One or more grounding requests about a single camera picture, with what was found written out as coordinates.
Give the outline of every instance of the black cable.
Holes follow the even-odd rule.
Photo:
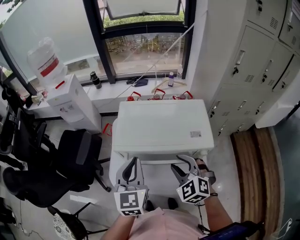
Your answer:
[[[218,196],[217,193],[211,193],[210,196]],[[204,206],[205,204],[200,204],[199,203],[196,203],[194,204],[196,207],[198,207],[198,210],[199,210],[199,215],[200,215],[200,219],[201,219],[201,223],[198,225],[198,227],[201,229],[202,232],[206,231],[206,232],[211,232],[210,230],[208,230],[204,225],[203,225],[203,220],[202,220],[202,214],[201,214],[201,210],[200,210],[200,207]]]
[[[16,217],[16,215],[15,215],[15,226],[17,227],[17,229],[20,229],[20,227],[21,227],[21,229],[22,229],[22,232],[23,232],[23,234],[26,236],[26,237],[29,237],[30,235],[32,235],[32,233],[36,233],[40,238],[41,238],[41,240],[44,240],[42,237],[41,237],[41,235],[39,235],[39,233],[38,232],[36,232],[36,231],[34,231],[34,230],[31,230],[31,232],[30,233],[24,233],[24,231],[23,231],[23,227],[22,227],[22,208],[21,208],[21,200],[20,200],[20,223],[17,223],[18,221],[17,221],[17,217]]]

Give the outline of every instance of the person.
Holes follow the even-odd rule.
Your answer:
[[[198,165],[205,164],[199,159],[196,162]],[[210,193],[215,193],[211,186]],[[217,231],[233,223],[217,195],[206,198],[204,203],[210,231]],[[168,204],[169,210],[154,210],[150,202],[146,208],[149,212],[139,218],[120,215],[101,240],[197,240],[205,236],[198,228],[197,217],[180,210],[173,198],[168,199]]]

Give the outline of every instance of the red handle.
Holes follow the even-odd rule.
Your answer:
[[[163,96],[162,96],[162,98],[161,98],[161,99],[163,100],[163,98],[164,98],[164,95],[165,95],[165,91],[162,91],[161,89],[159,89],[159,88],[156,88],[156,90],[155,90],[155,92],[154,92],[154,95],[156,94],[156,91],[157,91],[157,90],[158,90],[158,91],[160,91],[160,92],[163,92],[163,93],[164,93],[164,94],[163,94]]]
[[[185,93],[187,93],[191,97],[191,99],[194,98],[193,95],[189,91],[185,91],[183,94],[185,94]]]
[[[139,96],[141,97],[141,94],[139,94],[138,92],[132,92],[132,93],[131,93],[131,96],[132,96],[132,94],[134,94],[134,93],[135,93],[136,95],[139,95]]]
[[[107,123],[106,125],[105,125],[105,127],[104,127],[104,129],[103,129],[103,134],[106,134],[106,135],[108,135],[108,136],[112,136],[113,135],[113,133],[112,133],[112,128],[111,128],[111,130],[110,130],[110,132],[111,132],[111,134],[109,135],[108,133],[105,133],[105,131],[106,131],[106,129],[107,129],[107,127],[109,126],[109,125],[111,125],[112,126],[112,124],[110,124],[110,123]]]

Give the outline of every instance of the small bottle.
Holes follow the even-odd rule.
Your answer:
[[[169,87],[172,87],[174,84],[174,73],[173,72],[170,72],[169,74],[169,82],[168,82],[168,86]]]
[[[100,89],[102,87],[100,79],[98,78],[98,76],[94,71],[90,73],[90,79],[97,89]]]
[[[182,72],[183,72],[183,68],[182,68],[182,65],[180,64],[179,68],[177,70],[177,78],[178,79],[182,79]]]

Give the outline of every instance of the black bottle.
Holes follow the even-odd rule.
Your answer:
[[[100,89],[102,87],[101,82],[94,71],[90,73],[90,79],[97,89]]]

